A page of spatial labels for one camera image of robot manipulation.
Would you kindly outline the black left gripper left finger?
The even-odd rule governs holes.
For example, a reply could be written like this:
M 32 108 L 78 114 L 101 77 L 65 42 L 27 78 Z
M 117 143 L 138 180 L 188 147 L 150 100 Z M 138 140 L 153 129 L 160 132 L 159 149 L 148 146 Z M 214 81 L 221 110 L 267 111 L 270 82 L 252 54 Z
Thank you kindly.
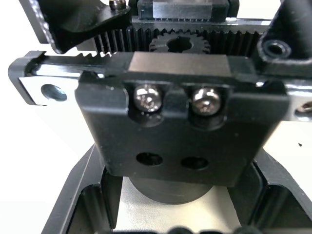
M 122 178 L 108 173 L 95 145 L 69 173 L 44 234 L 109 234 L 116 228 Z

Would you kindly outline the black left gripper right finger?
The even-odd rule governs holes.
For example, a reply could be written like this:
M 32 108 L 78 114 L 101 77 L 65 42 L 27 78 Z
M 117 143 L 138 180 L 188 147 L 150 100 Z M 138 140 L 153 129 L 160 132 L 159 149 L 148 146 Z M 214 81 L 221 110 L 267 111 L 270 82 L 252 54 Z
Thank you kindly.
M 242 226 L 271 233 L 312 232 L 312 202 L 291 174 L 261 150 L 235 185 Z

